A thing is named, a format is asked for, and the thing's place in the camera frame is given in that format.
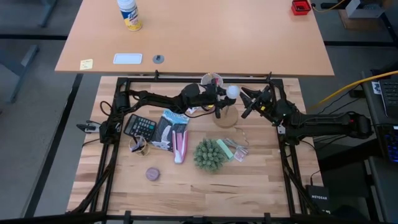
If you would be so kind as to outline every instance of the yellow sticky note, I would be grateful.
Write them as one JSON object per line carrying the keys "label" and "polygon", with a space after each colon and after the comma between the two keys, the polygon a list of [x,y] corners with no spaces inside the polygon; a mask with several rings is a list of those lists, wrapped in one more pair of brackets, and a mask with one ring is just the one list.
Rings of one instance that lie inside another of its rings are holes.
{"label": "yellow sticky note", "polygon": [[80,70],[87,70],[93,68],[93,59],[81,60]]}

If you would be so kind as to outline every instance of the green plant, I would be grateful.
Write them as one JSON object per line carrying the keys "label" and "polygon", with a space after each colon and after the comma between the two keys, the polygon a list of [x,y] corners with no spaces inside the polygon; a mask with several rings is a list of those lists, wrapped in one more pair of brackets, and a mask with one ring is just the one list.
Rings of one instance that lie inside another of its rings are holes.
{"label": "green plant", "polygon": [[226,161],[225,153],[214,139],[203,139],[193,153],[195,165],[209,172],[216,172]]}

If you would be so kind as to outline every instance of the yellow cable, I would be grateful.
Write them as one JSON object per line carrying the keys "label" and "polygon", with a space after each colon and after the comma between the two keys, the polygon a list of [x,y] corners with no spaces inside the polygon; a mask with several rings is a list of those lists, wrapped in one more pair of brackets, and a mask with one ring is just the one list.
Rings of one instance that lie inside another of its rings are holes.
{"label": "yellow cable", "polygon": [[339,5],[340,5],[341,3],[343,3],[344,1],[346,1],[346,0],[342,0],[341,2],[335,4],[335,6],[329,8],[329,9],[327,9],[327,10],[319,11],[319,10],[316,9],[315,7],[312,7],[312,9],[315,10],[315,11],[317,11],[317,12],[327,12],[327,11],[332,10],[332,9],[334,9],[335,7],[339,6]]}
{"label": "yellow cable", "polygon": [[343,88],[337,90],[336,92],[332,93],[330,96],[328,96],[328,97],[326,97],[325,99],[321,100],[321,101],[320,101],[319,103],[317,103],[316,105],[311,106],[309,110],[312,110],[312,109],[315,109],[315,108],[319,107],[322,103],[324,103],[324,102],[330,100],[331,98],[333,98],[333,97],[336,96],[337,94],[339,94],[339,93],[341,93],[342,91],[347,90],[347,89],[349,89],[349,88],[351,88],[351,87],[353,87],[353,86],[356,86],[356,85],[359,85],[359,84],[361,84],[361,83],[364,83],[364,82],[367,82],[367,81],[371,81],[371,80],[374,80],[374,79],[377,79],[377,78],[382,78],[382,77],[386,77],[386,76],[389,76],[389,75],[395,75],[395,74],[398,74],[398,70],[397,70],[397,71],[393,71],[393,72],[383,73],[383,74],[376,75],[376,76],[369,77],[369,78],[364,78],[364,79],[362,79],[362,80],[358,80],[358,81],[356,81],[356,82],[353,82],[353,83],[351,83],[351,84],[349,84],[349,85],[346,85],[346,86],[344,86]]}

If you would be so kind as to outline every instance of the white card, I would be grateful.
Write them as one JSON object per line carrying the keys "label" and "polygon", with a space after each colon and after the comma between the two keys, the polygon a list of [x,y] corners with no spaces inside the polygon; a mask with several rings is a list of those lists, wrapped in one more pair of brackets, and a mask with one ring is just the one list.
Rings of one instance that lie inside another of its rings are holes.
{"label": "white card", "polygon": [[115,65],[139,65],[142,62],[142,54],[115,54]]}

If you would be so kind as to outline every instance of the small container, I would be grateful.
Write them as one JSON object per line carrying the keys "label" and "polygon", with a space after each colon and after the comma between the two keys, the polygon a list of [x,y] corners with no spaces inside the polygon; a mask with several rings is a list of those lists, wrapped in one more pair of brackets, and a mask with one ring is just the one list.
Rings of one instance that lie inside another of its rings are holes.
{"label": "small container", "polygon": [[292,11],[295,16],[307,15],[311,11],[311,6],[307,0],[293,0]]}
{"label": "small container", "polygon": [[138,18],[136,0],[118,0],[118,5],[120,11],[122,12],[124,23],[126,24],[127,28],[130,31],[137,31],[141,29],[142,22]]}

